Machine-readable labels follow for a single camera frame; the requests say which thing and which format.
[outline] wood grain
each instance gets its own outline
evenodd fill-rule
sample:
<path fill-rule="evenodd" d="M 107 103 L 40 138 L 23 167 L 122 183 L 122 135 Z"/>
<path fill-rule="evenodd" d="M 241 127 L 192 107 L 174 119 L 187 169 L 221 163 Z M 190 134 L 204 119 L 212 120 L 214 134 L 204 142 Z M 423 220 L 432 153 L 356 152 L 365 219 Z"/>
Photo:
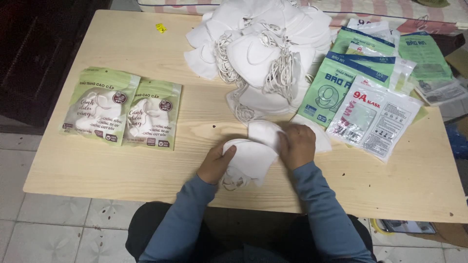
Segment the wood grain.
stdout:
<path fill-rule="evenodd" d="M 208 149 L 224 138 L 245 137 L 246 128 L 227 107 L 234 89 L 219 78 L 197 77 L 186 65 L 185 34 L 200 16 L 99 10 L 96 12 L 41 141 L 25 192 L 174 202 Z M 168 29 L 158 32 L 155 24 Z M 58 129 L 79 72 L 110 67 L 183 85 L 172 153 L 144 147 L 111 147 Z M 359 217 L 468 223 L 468 208 L 438 108 L 409 127 L 387 165 L 359 149 L 333 141 L 333 151 L 316 156 L 347 213 Z M 287 121 L 292 115 L 276 120 Z M 300 212 L 286 170 L 274 164 L 264 185 L 218 191 L 220 207 Z"/>

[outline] clear plastic bag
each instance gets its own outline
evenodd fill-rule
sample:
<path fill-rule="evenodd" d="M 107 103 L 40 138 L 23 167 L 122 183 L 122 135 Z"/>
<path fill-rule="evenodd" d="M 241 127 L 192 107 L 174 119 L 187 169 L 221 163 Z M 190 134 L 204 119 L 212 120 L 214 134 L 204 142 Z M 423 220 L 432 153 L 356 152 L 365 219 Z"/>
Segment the clear plastic bag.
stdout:
<path fill-rule="evenodd" d="M 358 75 L 326 133 L 387 163 L 422 105 Z"/>

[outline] blue long sleeve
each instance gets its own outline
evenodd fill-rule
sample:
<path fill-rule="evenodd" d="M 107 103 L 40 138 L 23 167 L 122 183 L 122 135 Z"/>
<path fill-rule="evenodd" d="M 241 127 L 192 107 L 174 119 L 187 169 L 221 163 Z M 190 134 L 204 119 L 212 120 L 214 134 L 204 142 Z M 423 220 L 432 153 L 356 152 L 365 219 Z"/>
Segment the blue long sleeve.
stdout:
<path fill-rule="evenodd" d="M 375 263 L 315 163 L 312 161 L 295 169 L 293 175 L 299 197 L 306 203 L 310 230 L 323 259 L 349 258 Z"/>
<path fill-rule="evenodd" d="M 205 208 L 217 186 L 198 175 L 187 181 L 151 237 L 140 261 L 186 261 L 197 241 Z"/>

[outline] small yellow label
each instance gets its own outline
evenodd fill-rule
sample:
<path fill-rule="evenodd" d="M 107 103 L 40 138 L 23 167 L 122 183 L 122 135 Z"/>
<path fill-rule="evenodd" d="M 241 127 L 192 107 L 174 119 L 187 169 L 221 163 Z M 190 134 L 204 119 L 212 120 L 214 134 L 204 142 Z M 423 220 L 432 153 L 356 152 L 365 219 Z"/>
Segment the small yellow label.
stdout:
<path fill-rule="evenodd" d="M 156 24 L 156 29 L 162 33 L 164 33 L 166 30 L 168 30 L 165 26 L 163 26 L 162 24 Z"/>

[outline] green mask package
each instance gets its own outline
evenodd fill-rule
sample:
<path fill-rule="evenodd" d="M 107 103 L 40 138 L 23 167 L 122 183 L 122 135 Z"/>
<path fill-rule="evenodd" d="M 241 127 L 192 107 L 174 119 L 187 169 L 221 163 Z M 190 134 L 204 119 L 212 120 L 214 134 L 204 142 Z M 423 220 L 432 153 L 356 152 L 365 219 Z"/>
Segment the green mask package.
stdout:
<path fill-rule="evenodd" d="M 434 39 L 425 31 L 402 35 L 398 52 L 417 63 L 411 74 L 417 80 L 451 80 L 452 71 Z"/>
<path fill-rule="evenodd" d="M 125 115 L 139 81 L 139 76 L 110 68 L 89 67 L 83 70 L 60 133 L 81 134 L 120 146 L 124 137 Z"/>
<path fill-rule="evenodd" d="M 367 47 L 387 56 L 391 56 L 395 50 L 395 45 L 389 41 L 373 37 L 358 30 L 341 27 L 331 51 L 345 54 L 351 43 Z"/>
<path fill-rule="evenodd" d="M 161 80 L 142 80 L 130 111 L 124 145 L 174 150 L 182 86 Z"/>
<path fill-rule="evenodd" d="M 328 127 L 356 75 L 388 87 L 395 57 L 342 55 L 329 51 L 299 107 L 298 114 Z"/>

